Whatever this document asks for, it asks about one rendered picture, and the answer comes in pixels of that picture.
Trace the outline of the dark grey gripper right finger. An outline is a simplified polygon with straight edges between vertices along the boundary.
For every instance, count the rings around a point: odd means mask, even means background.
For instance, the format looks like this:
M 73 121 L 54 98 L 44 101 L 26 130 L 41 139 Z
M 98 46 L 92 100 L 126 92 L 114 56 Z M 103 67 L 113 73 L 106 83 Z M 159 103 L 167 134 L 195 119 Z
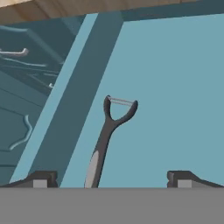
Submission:
M 193 174 L 191 171 L 168 171 L 167 179 L 167 187 L 169 188 L 224 188 L 224 185 L 219 185 L 214 182 L 201 179 L 195 174 Z

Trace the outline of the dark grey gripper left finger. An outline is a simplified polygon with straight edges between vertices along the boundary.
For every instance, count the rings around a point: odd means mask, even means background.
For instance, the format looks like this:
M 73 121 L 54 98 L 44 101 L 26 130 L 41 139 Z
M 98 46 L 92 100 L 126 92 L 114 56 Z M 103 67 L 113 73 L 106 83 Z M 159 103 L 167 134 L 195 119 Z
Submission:
M 56 171 L 35 171 L 24 179 L 9 183 L 2 187 L 24 188 L 56 188 L 58 173 Z

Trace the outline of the teal open drawer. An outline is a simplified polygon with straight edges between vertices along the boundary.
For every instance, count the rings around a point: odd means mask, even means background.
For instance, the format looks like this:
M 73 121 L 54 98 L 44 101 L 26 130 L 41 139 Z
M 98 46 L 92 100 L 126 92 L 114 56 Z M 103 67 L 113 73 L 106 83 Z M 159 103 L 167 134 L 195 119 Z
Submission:
M 13 173 L 84 183 L 106 96 L 137 102 L 112 135 L 103 187 L 162 187 L 169 170 L 224 183 L 224 15 L 85 18 Z

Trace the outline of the teal drawer front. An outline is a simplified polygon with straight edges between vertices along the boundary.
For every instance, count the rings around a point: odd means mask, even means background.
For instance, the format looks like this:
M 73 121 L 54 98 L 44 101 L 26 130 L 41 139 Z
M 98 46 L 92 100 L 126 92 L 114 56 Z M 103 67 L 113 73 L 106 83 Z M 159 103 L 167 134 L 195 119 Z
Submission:
M 62 57 L 31 29 L 0 25 L 0 49 L 7 52 L 20 52 L 24 48 L 29 50 L 24 57 L 0 56 L 22 65 L 41 68 L 61 66 L 64 62 Z

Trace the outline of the teal cupboard door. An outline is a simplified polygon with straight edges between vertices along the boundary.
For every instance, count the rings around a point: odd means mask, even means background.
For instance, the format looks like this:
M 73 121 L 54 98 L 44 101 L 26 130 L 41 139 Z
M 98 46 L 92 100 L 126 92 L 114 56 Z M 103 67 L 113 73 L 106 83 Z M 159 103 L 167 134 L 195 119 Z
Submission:
M 46 99 L 46 95 L 0 71 L 0 186 L 10 182 L 28 142 L 9 150 L 27 131 L 24 116 L 29 115 L 34 128 Z

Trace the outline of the dark grey peeler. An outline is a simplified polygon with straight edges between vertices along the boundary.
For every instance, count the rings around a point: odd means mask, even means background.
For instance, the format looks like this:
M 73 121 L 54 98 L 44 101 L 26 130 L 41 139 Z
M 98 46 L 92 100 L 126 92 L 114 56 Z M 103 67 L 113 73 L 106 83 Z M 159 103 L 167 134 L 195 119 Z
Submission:
M 110 113 L 111 103 L 117 101 L 118 104 L 130 104 L 129 111 L 119 119 L 114 120 Z M 107 95 L 103 103 L 103 111 L 105 115 L 105 122 L 102 126 L 101 133 L 98 137 L 96 146 L 94 148 L 92 157 L 87 168 L 87 175 L 84 182 L 85 188 L 97 188 L 100 183 L 102 169 L 104 166 L 109 140 L 112 133 L 123 123 L 130 120 L 137 112 L 138 101 L 126 101 L 123 99 L 113 98 Z

